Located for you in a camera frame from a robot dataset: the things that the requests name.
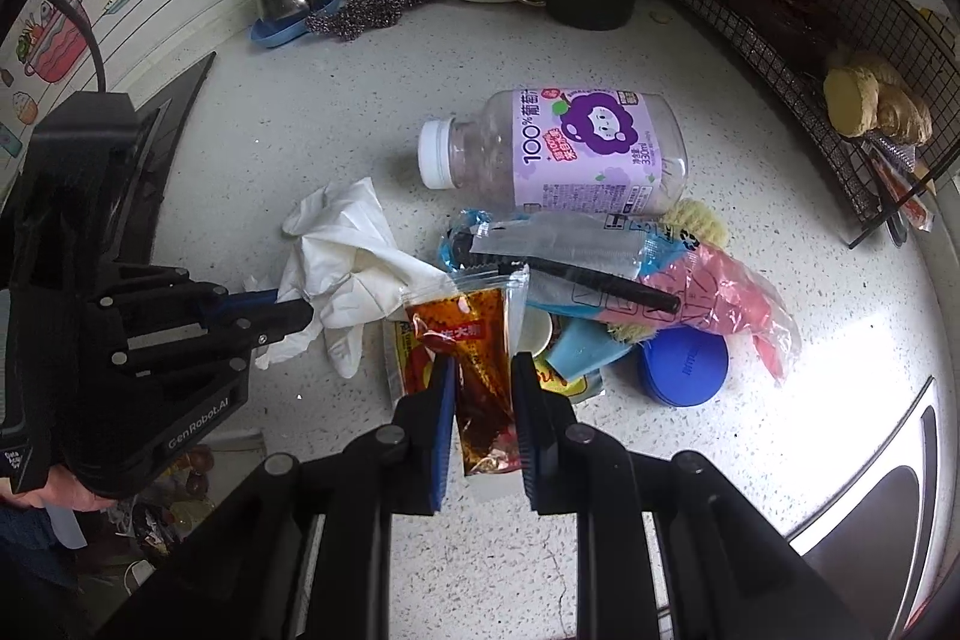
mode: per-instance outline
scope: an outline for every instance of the blue tray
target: blue tray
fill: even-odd
[[[320,15],[332,15],[336,12],[344,0],[331,0],[327,5],[317,10]],[[279,47],[281,44],[292,42],[299,36],[307,32],[306,15],[299,20],[295,20],[290,25],[278,28],[273,23],[264,23],[263,20],[257,20],[250,29],[250,41],[261,47]]]

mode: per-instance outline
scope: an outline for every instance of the plastic bottle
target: plastic bottle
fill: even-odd
[[[419,136],[427,188],[463,189],[483,209],[662,215],[686,183],[670,106],[633,91],[502,91],[477,116],[429,119]]]

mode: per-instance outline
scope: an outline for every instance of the black cable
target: black cable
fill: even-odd
[[[97,90],[99,92],[107,92],[107,73],[104,71],[104,58],[100,54],[100,46],[97,44],[97,39],[93,35],[93,30],[90,28],[88,22],[80,12],[70,6],[68,0],[44,1],[56,7],[56,10],[61,12],[62,15],[64,15],[67,20],[70,20],[70,22],[77,27],[77,30],[80,31],[80,36],[83,36],[86,46],[90,49],[90,57],[93,58],[93,68],[97,73]]]

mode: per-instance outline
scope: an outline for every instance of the white bottle cap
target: white bottle cap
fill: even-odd
[[[453,118],[429,119],[421,128],[421,138],[416,145],[416,162],[421,170],[421,180],[432,191],[456,188],[450,176],[450,126]]]

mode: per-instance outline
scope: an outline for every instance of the metal screw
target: metal screw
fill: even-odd
[[[376,430],[376,441],[383,445],[400,445],[406,437],[407,432],[397,424],[388,423]]]
[[[274,453],[272,456],[267,456],[267,461],[263,462],[263,468],[268,475],[280,477],[294,468],[294,458],[286,453]]]
[[[704,471],[704,458],[699,453],[683,451],[683,453],[677,453],[674,461],[683,472],[690,472],[691,475],[699,475]]]
[[[587,445],[593,442],[596,429],[587,426],[586,423],[571,423],[566,427],[566,438],[572,442],[579,442],[581,445]]]

